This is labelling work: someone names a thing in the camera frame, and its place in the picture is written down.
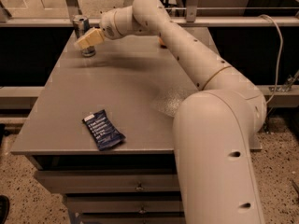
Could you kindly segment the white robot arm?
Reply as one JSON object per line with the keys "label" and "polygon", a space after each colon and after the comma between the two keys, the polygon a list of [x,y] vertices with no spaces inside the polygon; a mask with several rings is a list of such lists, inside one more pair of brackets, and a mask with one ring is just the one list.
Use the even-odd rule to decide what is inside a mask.
{"label": "white robot arm", "polygon": [[263,93],[212,49],[171,21],[160,0],[134,0],[103,14],[77,44],[159,36],[197,91],[173,122],[186,224],[265,224],[249,146],[266,117]]}

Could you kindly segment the yellow foam padded gripper finger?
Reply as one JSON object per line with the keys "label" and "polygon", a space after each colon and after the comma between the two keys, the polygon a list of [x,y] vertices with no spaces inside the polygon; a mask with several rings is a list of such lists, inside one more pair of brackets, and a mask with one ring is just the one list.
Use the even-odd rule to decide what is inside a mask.
{"label": "yellow foam padded gripper finger", "polygon": [[83,36],[77,39],[75,45],[78,49],[87,49],[88,47],[102,43],[105,35],[100,28],[91,28]]}

